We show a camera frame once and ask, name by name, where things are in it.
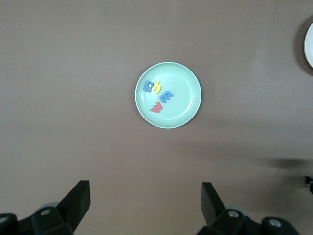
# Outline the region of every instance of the plate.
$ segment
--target plate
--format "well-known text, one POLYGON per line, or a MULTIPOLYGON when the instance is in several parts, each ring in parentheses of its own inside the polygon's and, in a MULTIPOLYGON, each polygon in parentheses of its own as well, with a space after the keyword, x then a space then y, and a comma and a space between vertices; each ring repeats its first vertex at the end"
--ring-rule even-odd
POLYGON ((201 103, 197 77, 186 66, 162 62, 147 69, 135 91, 140 114, 160 128, 176 128, 189 122, 201 103))
POLYGON ((304 39, 304 54, 309 65, 313 68, 313 24, 311 24, 304 39))

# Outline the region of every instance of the table surface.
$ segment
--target table surface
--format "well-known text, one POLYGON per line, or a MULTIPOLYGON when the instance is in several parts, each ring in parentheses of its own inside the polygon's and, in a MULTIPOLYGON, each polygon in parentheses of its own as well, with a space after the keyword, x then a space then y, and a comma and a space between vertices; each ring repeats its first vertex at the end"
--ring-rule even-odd
POLYGON ((201 183, 312 234, 311 0, 0 1, 0 210, 23 219, 90 180, 77 235, 193 235, 201 183), (197 76, 195 117, 152 126, 150 66, 197 76))

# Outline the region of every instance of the plate rim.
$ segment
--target plate rim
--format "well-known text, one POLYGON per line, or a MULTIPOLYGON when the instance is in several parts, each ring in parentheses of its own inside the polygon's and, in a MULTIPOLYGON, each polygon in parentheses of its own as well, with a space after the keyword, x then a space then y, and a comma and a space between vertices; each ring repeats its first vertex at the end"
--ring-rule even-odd
POLYGON ((154 65, 150 66, 149 68, 147 68, 147 69, 144 71, 144 73, 140 76, 140 78, 138 79, 138 82, 137 82, 137 85, 136 85, 136 88, 135 88, 135 102, 136 102, 136 106, 137 106, 137 109, 138 109, 140 115, 141 115, 148 123, 150 123, 151 125, 156 126, 156 127, 158 127, 158 128, 162 128, 162 129, 174 129, 174 128, 178 128, 178 127, 180 127, 180 126, 183 126, 183 125, 187 124, 187 123, 197 114, 197 112, 198 112, 198 110, 199 110, 199 107, 200 107, 200 105, 201 105, 201 100, 202 100, 202 90, 201 90, 201 85, 200 85, 200 82, 199 82, 197 76, 196 76, 188 67, 186 67, 185 65, 182 65, 182 64, 180 64, 180 63, 173 62, 173 61, 160 62, 160 63, 154 64, 154 65), (199 89, 200 89, 199 103, 198 103, 198 105, 197 105, 197 107, 196 107, 195 113, 194 113, 187 121, 183 122, 183 123, 180 124, 180 125, 175 125, 175 126, 170 126, 170 127, 164 127, 164 126, 161 126, 161 125, 157 125, 157 124, 155 124, 155 123, 152 123, 151 121, 149 121, 149 120, 142 114, 142 112, 140 111, 140 108, 139 108, 139 106, 138 106, 137 91, 138 91, 138 86, 139 86, 139 83, 140 83, 141 79, 144 77, 144 75, 145 75, 149 70, 151 70, 151 69, 153 69, 154 67, 156 67, 156 66, 158 66, 158 65, 161 65, 161 64, 175 64, 175 65, 179 65, 179 66, 183 67, 184 69, 188 70, 188 71, 191 72, 191 74, 193 74, 193 76, 195 77, 195 79, 196 79, 196 81, 197 81, 197 85, 199 86, 199 89))
POLYGON ((313 34, 312 32, 313 30, 313 23, 311 23, 309 29, 307 30, 307 33, 305 35, 305 38, 304 38, 304 45, 303 45, 303 48, 304 48, 304 56, 308 62, 308 64, 313 68, 313 55, 311 56, 312 57, 312 60, 308 57, 308 52, 307 52, 307 44, 309 43, 308 42, 308 37, 309 37, 309 34, 313 34))

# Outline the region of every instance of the letter w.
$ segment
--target letter w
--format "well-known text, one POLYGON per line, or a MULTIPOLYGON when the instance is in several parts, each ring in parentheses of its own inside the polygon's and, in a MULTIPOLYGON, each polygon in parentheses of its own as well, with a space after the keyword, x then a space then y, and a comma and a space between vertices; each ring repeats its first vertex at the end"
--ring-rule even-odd
POLYGON ((159 113, 160 109, 163 109, 160 102, 156 103, 155 107, 151 109, 152 112, 159 113))

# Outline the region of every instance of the blue letter e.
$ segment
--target blue letter e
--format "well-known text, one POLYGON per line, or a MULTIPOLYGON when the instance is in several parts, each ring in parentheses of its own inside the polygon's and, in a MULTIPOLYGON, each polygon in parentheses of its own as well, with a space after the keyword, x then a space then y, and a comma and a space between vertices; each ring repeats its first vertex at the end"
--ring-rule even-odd
POLYGON ((146 81, 145 86, 143 87, 143 90, 145 92, 151 92, 152 87, 154 86, 153 82, 146 81))

